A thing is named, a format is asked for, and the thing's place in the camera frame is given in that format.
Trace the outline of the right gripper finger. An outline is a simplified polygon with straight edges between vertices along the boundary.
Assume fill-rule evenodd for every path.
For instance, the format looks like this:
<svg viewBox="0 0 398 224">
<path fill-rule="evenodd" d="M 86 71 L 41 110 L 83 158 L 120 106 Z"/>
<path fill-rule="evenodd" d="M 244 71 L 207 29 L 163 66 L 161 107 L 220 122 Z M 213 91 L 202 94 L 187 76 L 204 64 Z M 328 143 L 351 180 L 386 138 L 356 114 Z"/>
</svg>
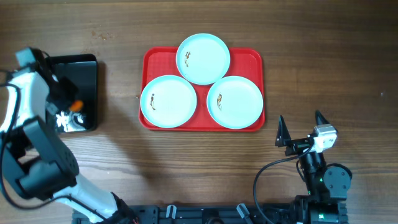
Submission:
<svg viewBox="0 0 398 224">
<path fill-rule="evenodd" d="M 322 115 L 320 110 L 315 111 L 315 121 L 316 121 L 317 126 L 329 124 L 329 121 Z"/>
<path fill-rule="evenodd" d="M 283 116 L 280 115 L 278 122 L 277 136 L 275 139 L 275 146 L 277 147 L 290 146 L 291 143 L 292 140 L 289 134 L 289 130 L 287 129 Z"/>
</svg>

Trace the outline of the orange sponge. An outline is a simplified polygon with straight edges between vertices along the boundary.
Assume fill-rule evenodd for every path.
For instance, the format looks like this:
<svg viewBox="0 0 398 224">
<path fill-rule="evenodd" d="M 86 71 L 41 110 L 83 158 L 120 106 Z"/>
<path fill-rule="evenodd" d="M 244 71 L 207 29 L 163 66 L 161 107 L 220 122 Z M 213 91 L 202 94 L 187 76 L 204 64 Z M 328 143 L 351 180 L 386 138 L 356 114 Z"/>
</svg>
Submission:
<svg viewBox="0 0 398 224">
<path fill-rule="evenodd" d="M 70 111 L 79 112 L 83 108 L 83 102 L 81 100 L 75 100 L 69 107 Z"/>
</svg>

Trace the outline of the light blue plate top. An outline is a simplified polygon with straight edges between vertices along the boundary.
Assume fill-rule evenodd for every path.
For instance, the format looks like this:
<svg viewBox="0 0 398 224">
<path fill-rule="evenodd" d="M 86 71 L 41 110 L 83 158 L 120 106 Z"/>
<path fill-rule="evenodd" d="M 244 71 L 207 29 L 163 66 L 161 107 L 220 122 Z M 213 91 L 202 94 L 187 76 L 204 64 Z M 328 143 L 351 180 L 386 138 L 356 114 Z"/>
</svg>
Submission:
<svg viewBox="0 0 398 224">
<path fill-rule="evenodd" d="M 194 34 L 178 47 L 175 56 L 178 71 L 189 82 L 210 85 L 223 78 L 230 66 L 229 48 L 213 34 Z"/>
</svg>

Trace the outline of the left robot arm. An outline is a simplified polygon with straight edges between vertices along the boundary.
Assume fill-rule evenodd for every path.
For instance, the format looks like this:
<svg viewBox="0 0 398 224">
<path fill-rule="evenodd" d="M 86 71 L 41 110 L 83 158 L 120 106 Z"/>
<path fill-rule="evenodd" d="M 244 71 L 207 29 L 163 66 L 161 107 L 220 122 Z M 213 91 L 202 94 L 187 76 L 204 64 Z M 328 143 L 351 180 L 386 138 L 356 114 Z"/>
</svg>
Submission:
<svg viewBox="0 0 398 224">
<path fill-rule="evenodd" d="M 28 47 L 16 53 L 7 73 L 8 105 L 1 125 L 1 193 L 13 206 L 18 196 L 41 206 L 63 203 L 88 223 L 138 223 L 139 216 L 116 194 L 81 173 L 62 133 L 97 126 L 98 63 L 92 54 L 51 57 Z"/>
</svg>

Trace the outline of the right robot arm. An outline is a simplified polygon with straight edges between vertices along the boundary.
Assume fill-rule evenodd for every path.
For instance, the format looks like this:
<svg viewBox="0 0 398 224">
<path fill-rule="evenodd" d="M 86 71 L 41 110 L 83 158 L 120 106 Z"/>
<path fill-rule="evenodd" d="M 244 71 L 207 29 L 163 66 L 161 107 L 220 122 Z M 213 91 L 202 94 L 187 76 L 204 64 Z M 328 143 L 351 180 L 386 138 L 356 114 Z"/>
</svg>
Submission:
<svg viewBox="0 0 398 224">
<path fill-rule="evenodd" d="M 302 139 L 292 139 L 281 116 L 275 140 L 277 147 L 286 147 L 286 156 L 299 156 L 299 169 L 308 190 L 290 203 L 282 223 L 348 223 L 345 201 L 353 178 L 352 172 L 338 163 L 328 164 L 323 152 L 335 144 L 338 131 L 321 114 L 315 112 L 316 126 Z"/>
</svg>

